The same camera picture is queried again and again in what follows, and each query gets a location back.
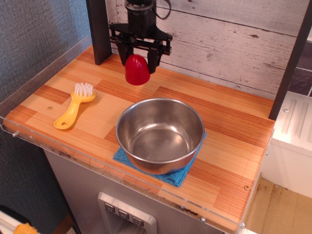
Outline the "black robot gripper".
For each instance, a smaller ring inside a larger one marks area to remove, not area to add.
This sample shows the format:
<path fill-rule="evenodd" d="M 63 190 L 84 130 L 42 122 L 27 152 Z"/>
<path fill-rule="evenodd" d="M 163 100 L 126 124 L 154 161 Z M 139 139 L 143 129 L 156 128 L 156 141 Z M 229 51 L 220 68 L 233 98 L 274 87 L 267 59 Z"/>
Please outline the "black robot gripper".
<path fill-rule="evenodd" d="M 156 9 L 128 8 L 127 23 L 112 23 L 111 42 L 115 43 L 122 65 L 133 54 L 134 49 L 148 51 L 148 69 L 153 74 L 159 66 L 162 54 L 171 52 L 172 36 L 161 31 L 156 25 Z"/>

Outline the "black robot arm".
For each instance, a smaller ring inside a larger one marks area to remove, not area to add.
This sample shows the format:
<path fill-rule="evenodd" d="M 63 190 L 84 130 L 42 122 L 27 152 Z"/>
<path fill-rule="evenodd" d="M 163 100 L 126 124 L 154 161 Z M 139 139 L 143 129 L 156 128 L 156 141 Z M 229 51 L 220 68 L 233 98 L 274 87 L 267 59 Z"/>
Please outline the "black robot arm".
<path fill-rule="evenodd" d="M 128 22 L 109 24 L 110 41 L 116 44 L 122 65 L 135 48 L 147 51 L 148 69 L 152 74 L 161 56 L 170 54 L 173 37 L 156 25 L 156 19 L 161 17 L 156 12 L 155 0 L 126 0 L 124 5 Z"/>

